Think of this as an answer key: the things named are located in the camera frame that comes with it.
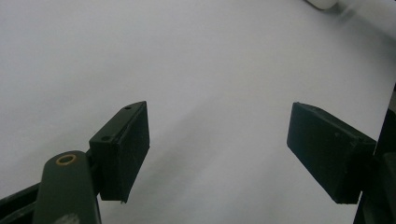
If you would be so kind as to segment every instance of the white background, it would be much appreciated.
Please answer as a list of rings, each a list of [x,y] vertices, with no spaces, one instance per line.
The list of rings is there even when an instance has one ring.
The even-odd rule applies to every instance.
[[[288,149],[291,105],[376,140],[395,39],[390,0],[1,1],[0,198],[146,100],[151,148],[104,223],[352,223]]]

